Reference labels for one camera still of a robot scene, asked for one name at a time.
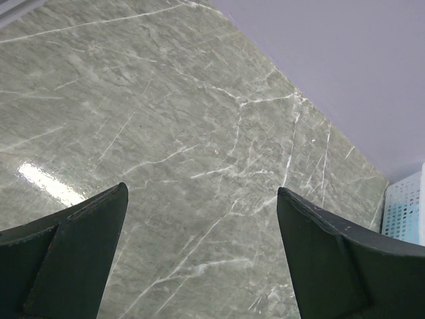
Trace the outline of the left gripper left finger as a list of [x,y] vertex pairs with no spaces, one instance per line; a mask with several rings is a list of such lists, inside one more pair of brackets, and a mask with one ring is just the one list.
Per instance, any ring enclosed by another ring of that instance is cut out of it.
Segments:
[[128,207],[119,183],[1,232],[2,318],[96,318]]

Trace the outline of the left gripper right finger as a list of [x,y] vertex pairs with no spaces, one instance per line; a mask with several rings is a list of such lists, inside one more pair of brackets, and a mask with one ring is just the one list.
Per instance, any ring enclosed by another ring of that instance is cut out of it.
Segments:
[[424,247],[280,187],[277,216],[302,318],[423,318]]

